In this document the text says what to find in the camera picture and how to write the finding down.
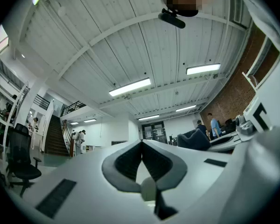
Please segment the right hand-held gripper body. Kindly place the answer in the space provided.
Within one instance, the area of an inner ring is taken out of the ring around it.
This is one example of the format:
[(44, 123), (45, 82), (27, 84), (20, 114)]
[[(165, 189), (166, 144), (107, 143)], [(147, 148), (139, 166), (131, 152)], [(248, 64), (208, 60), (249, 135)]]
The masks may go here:
[(257, 133), (272, 130), (273, 125), (258, 96), (255, 96), (243, 111), (236, 116), (236, 132), (242, 141), (250, 140)]

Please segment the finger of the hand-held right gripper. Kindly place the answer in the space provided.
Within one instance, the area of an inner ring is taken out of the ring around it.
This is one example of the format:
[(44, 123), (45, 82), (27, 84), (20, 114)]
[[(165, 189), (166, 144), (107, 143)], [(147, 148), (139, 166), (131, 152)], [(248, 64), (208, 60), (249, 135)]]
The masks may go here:
[(234, 136), (237, 136), (237, 132), (232, 132), (232, 133), (223, 135), (222, 137), (218, 138), (218, 140), (232, 140)]
[(215, 145), (210, 147), (207, 151), (208, 152), (225, 152), (225, 151), (231, 151), (233, 150), (237, 144), (241, 143), (241, 139), (240, 138), (236, 138), (236, 139), (232, 139), (228, 142), (219, 144), (219, 145)]

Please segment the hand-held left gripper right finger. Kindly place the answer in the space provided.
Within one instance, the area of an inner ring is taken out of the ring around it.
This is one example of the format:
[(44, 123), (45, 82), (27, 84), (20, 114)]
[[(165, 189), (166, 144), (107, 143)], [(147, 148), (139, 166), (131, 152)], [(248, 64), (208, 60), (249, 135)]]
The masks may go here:
[(155, 182), (154, 214), (160, 220), (212, 220), (207, 191), (231, 155), (142, 141), (142, 160)]

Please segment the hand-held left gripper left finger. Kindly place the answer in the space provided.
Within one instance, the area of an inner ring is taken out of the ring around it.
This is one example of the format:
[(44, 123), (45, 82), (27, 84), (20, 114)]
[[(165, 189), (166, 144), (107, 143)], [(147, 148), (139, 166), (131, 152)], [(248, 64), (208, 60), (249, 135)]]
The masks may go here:
[[(155, 215), (141, 194), (118, 191), (103, 176), (106, 157), (130, 142), (81, 154), (40, 179), (23, 195), (25, 213), (36, 224), (154, 224)], [(37, 210), (62, 181), (76, 184), (53, 218)]]

